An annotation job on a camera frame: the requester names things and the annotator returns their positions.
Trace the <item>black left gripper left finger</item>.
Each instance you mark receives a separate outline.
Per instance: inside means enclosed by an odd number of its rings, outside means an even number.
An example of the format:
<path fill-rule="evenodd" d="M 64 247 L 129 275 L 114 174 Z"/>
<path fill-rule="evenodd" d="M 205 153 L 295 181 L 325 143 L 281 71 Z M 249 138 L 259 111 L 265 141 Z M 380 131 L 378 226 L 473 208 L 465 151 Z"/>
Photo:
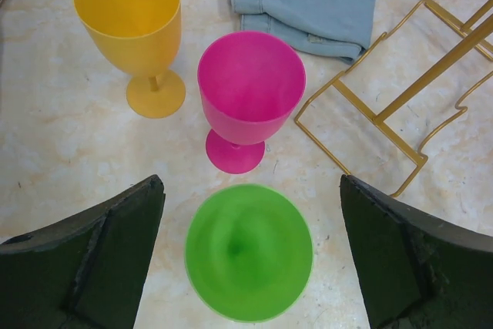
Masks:
<path fill-rule="evenodd" d="M 166 194 L 157 175 L 1 245 L 3 328 L 132 328 Z"/>

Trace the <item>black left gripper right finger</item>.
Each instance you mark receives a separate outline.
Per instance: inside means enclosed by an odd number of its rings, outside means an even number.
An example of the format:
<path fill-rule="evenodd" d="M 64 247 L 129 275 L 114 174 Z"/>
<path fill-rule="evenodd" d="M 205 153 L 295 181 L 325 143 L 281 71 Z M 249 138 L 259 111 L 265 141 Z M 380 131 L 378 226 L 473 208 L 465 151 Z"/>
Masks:
<path fill-rule="evenodd" d="M 490 328 L 492 238 L 355 176 L 340 178 L 350 251 L 372 328 Z"/>

